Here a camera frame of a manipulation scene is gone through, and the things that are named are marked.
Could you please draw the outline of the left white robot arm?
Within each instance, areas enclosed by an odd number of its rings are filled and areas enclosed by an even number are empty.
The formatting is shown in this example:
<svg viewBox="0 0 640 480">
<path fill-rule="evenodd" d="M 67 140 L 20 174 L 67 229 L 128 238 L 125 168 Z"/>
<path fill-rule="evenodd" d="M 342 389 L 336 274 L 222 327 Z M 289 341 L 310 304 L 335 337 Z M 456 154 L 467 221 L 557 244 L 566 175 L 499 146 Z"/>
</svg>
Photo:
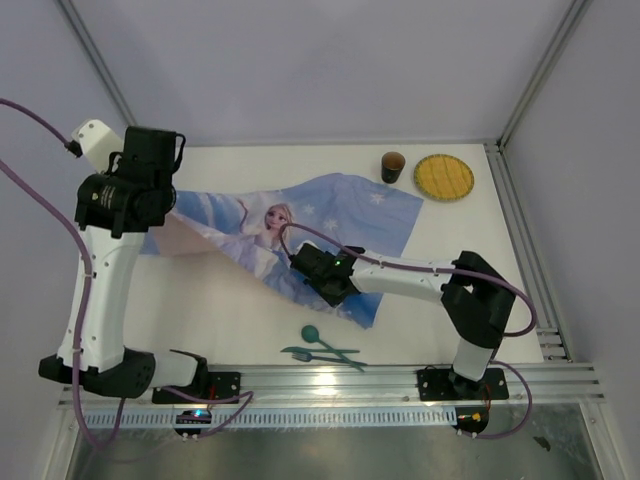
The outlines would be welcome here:
<svg viewBox="0 0 640 480">
<path fill-rule="evenodd" d="M 149 229 L 162 226 L 175 204 L 172 180 L 186 138 L 136 126 L 118 137 L 98 120 L 85 122 L 74 138 L 95 171 L 76 195 L 71 231 L 81 257 L 67 331 L 58 351 L 40 361 L 38 374 L 103 397 L 134 399 L 149 388 L 170 387 L 199 401 L 210 387 L 205 358 L 124 344 L 135 262 Z"/>
</svg>

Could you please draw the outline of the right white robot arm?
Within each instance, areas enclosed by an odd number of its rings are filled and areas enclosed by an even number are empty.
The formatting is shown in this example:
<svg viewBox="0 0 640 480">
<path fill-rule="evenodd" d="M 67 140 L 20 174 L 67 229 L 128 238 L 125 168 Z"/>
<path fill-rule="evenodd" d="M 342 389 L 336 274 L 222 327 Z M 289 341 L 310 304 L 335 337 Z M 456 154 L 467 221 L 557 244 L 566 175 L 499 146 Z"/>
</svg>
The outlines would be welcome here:
<svg viewBox="0 0 640 480">
<path fill-rule="evenodd" d="M 350 246 L 333 254 L 305 243 L 291 268 L 332 307 L 360 294 L 394 294 L 441 305 L 460 337 L 446 379 L 460 399 L 487 392 L 485 373 L 500 347 L 516 295 L 478 254 L 409 261 Z"/>
</svg>

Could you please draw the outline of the blue pink Elsa cloth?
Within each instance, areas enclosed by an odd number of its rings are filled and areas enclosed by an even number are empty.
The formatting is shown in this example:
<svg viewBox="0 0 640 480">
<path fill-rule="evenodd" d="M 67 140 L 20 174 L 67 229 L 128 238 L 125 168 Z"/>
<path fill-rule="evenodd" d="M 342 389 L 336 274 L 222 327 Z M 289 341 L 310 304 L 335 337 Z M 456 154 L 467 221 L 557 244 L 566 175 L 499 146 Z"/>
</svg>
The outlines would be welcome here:
<svg viewBox="0 0 640 480">
<path fill-rule="evenodd" d="M 322 251 L 363 247 L 400 256 L 422 208 L 419 197 L 361 176 L 328 174 L 273 191 L 222 194 L 182 190 L 165 223 L 146 234 L 144 255 L 220 252 L 296 304 L 373 326 L 379 294 L 330 306 L 290 267 L 309 243 Z"/>
</svg>

